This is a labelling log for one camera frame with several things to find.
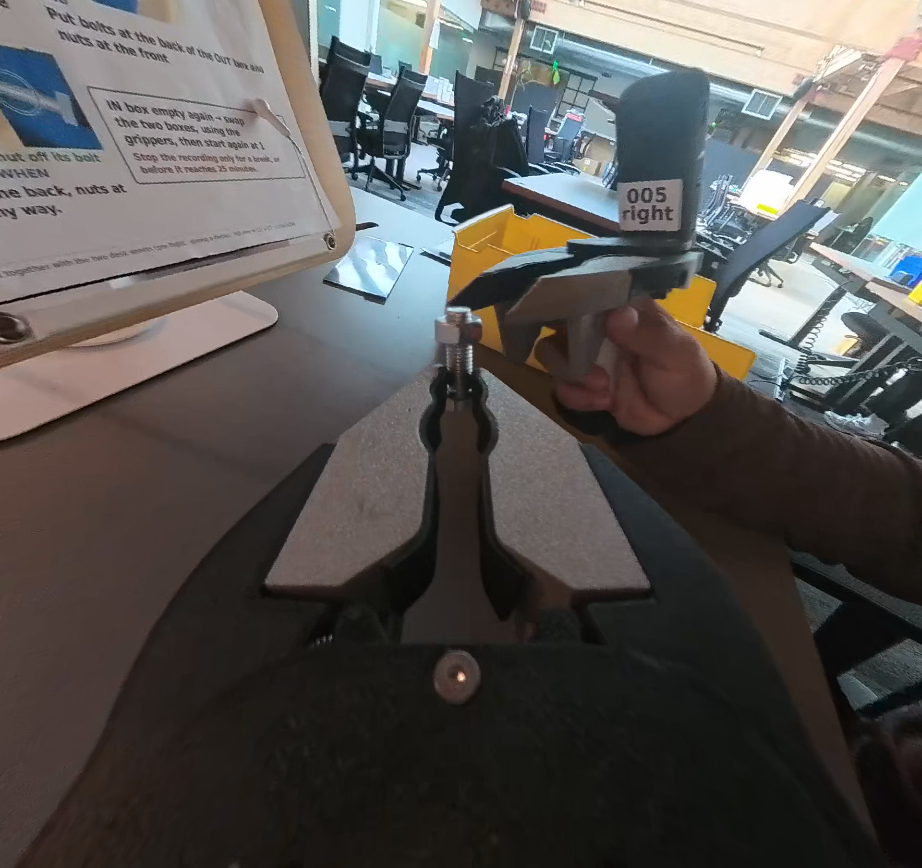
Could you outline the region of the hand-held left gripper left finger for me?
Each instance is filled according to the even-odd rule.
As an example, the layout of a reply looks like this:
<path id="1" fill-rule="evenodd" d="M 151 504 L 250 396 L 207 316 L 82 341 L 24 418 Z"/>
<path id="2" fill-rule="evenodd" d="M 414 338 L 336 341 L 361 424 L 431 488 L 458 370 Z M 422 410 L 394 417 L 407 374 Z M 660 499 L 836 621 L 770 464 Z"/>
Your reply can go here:
<path id="1" fill-rule="evenodd" d="M 428 367 L 330 451 L 272 564 L 278 597 L 366 602 L 394 614 L 432 582 L 443 367 Z"/>

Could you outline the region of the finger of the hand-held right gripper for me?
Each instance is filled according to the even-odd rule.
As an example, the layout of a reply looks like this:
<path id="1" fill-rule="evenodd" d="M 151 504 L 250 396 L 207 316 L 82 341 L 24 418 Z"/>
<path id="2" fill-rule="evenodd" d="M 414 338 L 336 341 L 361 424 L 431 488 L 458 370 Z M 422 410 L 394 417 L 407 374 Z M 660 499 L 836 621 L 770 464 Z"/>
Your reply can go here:
<path id="1" fill-rule="evenodd" d="M 580 266 L 601 254 L 601 247 L 558 247 L 511 256 L 450 295 L 447 306 L 479 311 L 514 303 L 539 278 Z"/>
<path id="2" fill-rule="evenodd" d="M 593 366 L 609 311 L 626 303 L 636 256 L 597 257 L 543 275 L 495 307 L 505 356 L 522 364 L 532 355 L 543 328 L 562 323 L 567 344 L 559 366 Z"/>

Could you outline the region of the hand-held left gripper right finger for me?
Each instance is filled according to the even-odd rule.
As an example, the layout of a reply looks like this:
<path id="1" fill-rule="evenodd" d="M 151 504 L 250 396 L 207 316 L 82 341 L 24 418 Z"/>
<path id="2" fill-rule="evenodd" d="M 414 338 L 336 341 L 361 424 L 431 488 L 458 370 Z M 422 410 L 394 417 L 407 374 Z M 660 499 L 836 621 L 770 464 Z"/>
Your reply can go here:
<path id="1" fill-rule="evenodd" d="M 647 598 L 650 581 L 582 443 L 486 370 L 471 393 L 480 574 L 500 620 Z"/>

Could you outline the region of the yellow plastic bin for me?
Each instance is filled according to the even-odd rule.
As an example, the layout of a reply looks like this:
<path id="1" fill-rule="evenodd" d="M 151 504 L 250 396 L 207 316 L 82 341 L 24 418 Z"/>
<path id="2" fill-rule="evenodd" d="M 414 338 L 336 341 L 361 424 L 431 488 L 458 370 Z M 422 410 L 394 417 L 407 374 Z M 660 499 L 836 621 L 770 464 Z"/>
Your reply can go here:
<path id="1" fill-rule="evenodd" d="M 448 298 L 453 298 L 480 273 L 511 256 L 564 247 L 571 240 L 591 237 L 589 233 L 541 215 L 519 216 L 512 205 L 469 220 L 457 226 L 454 234 Z M 686 288 L 671 291 L 661 305 L 691 331 L 719 367 L 732 378 L 744 380 L 756 362 L 755 353 L 704 329 L 705 317 L 715 294 L 716 284 L 713 281 L 696 276 Z"/>

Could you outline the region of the steel hex bolt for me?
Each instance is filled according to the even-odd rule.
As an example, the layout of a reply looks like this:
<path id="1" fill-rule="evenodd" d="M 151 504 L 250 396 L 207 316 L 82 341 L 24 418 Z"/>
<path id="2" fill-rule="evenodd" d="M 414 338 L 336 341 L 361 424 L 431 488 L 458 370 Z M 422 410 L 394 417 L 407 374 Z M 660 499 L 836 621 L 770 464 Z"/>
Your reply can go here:
<path id="1" fill-rule="evenodd" d="M 468 307 L 449 306 L 444 315 L 452 323 L 460 322 L 466 316 L 476 316 Z M 471 377 L 474 373 L 474 346 L 444 347 L 445 367 L 452 376 L 451 396 L 455 404 L 469 400 L 471 390 Z"/>

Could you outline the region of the person's right forearm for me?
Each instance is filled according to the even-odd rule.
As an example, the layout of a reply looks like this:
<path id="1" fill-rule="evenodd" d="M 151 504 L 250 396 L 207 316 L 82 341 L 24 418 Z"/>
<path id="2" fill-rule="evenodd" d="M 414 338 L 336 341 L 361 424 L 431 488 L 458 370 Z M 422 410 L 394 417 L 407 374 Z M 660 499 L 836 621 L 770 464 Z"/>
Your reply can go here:
<path id="1" fill-rule="evenodd" d="M 920 604 L 919 458 L 803 420 L 719 369 L 696 413 L 640 429 L 619 423 L 618 448 L 662 488 Z"/>

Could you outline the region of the person's right hand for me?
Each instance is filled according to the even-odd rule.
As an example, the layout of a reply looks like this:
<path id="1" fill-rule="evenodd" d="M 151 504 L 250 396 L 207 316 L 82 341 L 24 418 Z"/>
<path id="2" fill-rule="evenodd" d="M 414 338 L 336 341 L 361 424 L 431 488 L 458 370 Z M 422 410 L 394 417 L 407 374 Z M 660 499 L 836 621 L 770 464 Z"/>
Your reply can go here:
<path id="1" fill-rule="evenodd" d="M 593 367 L 578 382 L 555 382 L 555 397 L 578 413 L 605 413 L 637 436 L 659 436 L 713 398 L 718 374 L 697 339 L 654 300 L 612 311 L 605 326 L 613 369 Z"/>

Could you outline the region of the brown office desk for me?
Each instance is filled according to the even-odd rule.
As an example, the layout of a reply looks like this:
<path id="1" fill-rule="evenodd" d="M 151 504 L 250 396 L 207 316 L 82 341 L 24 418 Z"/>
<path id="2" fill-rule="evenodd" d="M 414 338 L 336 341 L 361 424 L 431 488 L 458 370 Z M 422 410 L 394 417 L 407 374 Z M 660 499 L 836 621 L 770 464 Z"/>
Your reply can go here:
<path id="1" fill-rule="evenodd" d="M 540 215 L 594 236 L 620 233 L 617 194 L 582 174 L 514 177 L 502 182 L 501 191 L 518 214 Z"/>

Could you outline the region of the black office chair with jacket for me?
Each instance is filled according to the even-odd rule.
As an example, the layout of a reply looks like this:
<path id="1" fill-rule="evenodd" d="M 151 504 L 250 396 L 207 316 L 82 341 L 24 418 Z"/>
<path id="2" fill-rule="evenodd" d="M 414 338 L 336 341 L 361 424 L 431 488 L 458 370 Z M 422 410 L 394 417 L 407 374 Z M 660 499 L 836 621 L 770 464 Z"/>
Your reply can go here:
<path id="1" fill-rule="evenodd" d="M 452 169 L 434 218 L 456 226 L 512 205 L 505 182 L 528 175 L 519 126 L 492 85 L 456 72 Z"/>

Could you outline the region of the slanted wooden beam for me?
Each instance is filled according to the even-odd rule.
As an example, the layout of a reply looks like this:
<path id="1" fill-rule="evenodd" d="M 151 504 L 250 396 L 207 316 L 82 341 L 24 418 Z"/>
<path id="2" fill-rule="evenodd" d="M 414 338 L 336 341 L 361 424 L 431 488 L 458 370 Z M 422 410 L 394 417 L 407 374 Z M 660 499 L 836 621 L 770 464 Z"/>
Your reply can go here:
<path id="1" fill-rule="evenodd" d="M 898 56 L 886 57 L 874 73 L 870 76 L 859 96 L 843 113 L 836 128 L 832 131 L 824 146 L 820 149 L 813 162 L 804 170 L 801 179 L 792 188 L 785 212 L 797 202 L 808 198 L 816 183 L 824 175 L 825 169 L 832 159 L 854 135 L 873 106 L 882 98 L 885 90 L 889 88 L 893 79 L 905 66 L 905 59 Z"/>

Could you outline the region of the small white tethered stick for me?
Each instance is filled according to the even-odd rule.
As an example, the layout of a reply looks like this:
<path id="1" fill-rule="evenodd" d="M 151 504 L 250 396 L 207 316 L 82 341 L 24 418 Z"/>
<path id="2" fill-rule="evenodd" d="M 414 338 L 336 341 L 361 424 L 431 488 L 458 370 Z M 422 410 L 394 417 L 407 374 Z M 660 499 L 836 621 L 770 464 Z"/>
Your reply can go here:
<path id="1" fill-rule="evenodd" d="M 292 139 L 291 131 L 286 123 L 273 111 L 268 102 L 262 98 L 250 101 L 250 111 L 262 121 L 270 124 L 278 134 L 286 139 Z"/>

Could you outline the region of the white sneaker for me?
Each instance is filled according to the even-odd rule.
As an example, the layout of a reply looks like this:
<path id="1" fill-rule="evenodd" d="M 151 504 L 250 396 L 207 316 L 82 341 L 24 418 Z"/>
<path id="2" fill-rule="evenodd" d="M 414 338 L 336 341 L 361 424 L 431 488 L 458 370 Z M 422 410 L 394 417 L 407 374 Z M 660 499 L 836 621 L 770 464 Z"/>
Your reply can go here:
<path id="1" fill-rule="evenodd" d="M 889 424 L 877 415 L 839 414 L 832 411 L 824 413 L 824 424 L 838 432 L 870 440 L 882 440 L 889 428 Z"/>

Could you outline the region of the printed instruction sheet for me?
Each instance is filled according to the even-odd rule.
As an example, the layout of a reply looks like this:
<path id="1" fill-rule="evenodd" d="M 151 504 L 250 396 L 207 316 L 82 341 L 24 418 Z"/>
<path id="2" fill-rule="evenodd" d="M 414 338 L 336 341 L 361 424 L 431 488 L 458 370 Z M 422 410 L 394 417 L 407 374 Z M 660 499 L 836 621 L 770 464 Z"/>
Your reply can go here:
<path id="1" fill-rule="evenodd" d="M 338 227 L 258 0 L 1 2 L 3 305 Z"/>

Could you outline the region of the wooden post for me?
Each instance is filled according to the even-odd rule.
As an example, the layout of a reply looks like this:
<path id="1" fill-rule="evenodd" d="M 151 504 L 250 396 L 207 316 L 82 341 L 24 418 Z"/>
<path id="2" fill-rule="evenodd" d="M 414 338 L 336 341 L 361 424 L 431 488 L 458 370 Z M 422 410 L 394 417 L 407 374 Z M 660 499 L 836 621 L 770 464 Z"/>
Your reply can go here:
<path id="1" fill-rule="evenodd" d="M 439 43 L 442 6 L 443 0 L 427 0 L 426 3 L 419 61 L 419 70 L 423 75 L 430 74 L 432 58 Z"/>
<path id="2" fill-rule="evenodd" d="M 521 16 L 516 16 L 513 22 L 513 30 L 506 53 L 506 59 L 502 67 L 501 80 L 498 88 L 498 96 L 503 102 L 507 99 L 510 84 L 513 79 L 525 25 L 526 19 Z"/>

